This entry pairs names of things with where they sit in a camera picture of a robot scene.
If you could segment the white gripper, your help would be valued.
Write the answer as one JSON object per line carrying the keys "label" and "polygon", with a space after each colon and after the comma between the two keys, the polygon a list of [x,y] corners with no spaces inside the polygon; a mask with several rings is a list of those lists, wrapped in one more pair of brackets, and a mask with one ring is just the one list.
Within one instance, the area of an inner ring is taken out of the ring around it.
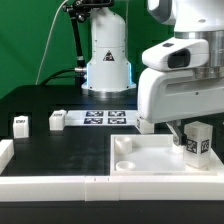
{"label": "white gripper", "polygon": [[224,112],[224,77],[195,79],[192,70],[160,72],[145,69],[138,85],[138,113],[149,123],[167,122],[176,146],[187,137],[178,122]]}

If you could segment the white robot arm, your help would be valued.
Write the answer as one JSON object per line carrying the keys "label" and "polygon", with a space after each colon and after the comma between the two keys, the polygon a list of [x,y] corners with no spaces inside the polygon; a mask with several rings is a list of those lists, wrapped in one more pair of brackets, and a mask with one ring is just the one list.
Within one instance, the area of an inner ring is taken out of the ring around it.
{"label": "white robot arm", "polygon": [[138,83],[138,113],[165,122],[177,145],[177,122],[224,112],[224,0],[148,0],[148,11],[174,36],[145,50]]}

